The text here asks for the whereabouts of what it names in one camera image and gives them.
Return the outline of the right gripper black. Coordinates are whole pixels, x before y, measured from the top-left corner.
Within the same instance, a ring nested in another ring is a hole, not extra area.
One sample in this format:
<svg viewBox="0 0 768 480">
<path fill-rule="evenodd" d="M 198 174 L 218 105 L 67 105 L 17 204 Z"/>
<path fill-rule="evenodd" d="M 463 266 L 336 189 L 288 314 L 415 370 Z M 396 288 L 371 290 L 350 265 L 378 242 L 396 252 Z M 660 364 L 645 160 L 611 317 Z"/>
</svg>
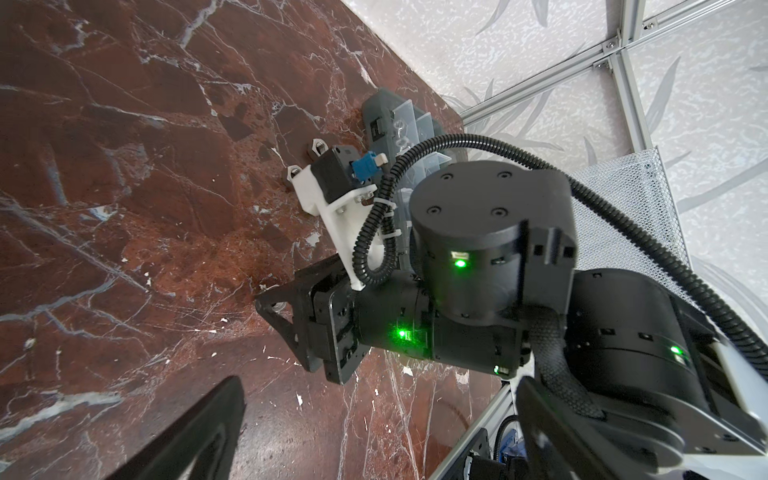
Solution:
<svg viewBox="0 0 768 480">
<path fill-rule="evenodd" d="M 350 279 L 334 255 L 304 269 L 301 280 L 301 287 L 265 290 L 254 306 L 306 371 L 321 369 L 327 381 L 343 385 L 369 352 L 355 333 Z"/>
</svg>

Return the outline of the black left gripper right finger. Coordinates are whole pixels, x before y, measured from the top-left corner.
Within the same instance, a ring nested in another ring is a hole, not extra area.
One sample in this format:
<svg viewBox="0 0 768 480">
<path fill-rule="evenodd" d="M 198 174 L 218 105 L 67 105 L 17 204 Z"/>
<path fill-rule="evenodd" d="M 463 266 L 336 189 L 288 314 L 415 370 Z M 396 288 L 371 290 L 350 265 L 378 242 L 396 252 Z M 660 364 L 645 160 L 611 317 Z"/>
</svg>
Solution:
<svg viewBox="0 0 768 480">
<path fill-rule="evenodd" d="M 646 479 L 648 474 L 593 428 L 590 420 L 532 377 L 516 390 L 531 479 Z"/>
</svg>

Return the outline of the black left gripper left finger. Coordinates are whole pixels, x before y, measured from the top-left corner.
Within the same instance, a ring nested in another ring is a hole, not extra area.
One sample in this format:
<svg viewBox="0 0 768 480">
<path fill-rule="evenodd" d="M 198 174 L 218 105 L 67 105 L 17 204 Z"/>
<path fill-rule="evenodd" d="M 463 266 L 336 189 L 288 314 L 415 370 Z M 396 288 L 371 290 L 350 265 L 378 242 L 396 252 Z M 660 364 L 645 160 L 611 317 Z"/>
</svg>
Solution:
<svg viewBox="0 0 768 480">
<path fill-rule="evenodd" d="M 111 479 L 227 479 L 245 412 L 241 379 L 228 376 Z"/>
</svg>

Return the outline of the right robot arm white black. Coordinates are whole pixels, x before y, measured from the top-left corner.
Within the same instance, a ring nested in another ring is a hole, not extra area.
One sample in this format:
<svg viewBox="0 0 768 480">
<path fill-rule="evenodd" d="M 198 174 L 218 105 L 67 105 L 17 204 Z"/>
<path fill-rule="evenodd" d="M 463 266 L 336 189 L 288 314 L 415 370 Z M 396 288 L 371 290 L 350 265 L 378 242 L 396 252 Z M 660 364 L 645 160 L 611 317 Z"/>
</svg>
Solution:
<svg viewBox="0 0 768 480">
<path fill-rule="evenodd" d="M 346 382 L 372 347 L 511 379 L 526 454 L 464 447 L 451 477 L 650 479 L 690 454 L 764 459 L 704 315 L 630 270 L 576 267 L 571 188 L 552 170 L 452 165 L 409 202 L 411 267 L 354 290 L 331 257 L 256 299 L 308 370 Z"/>
</svg>

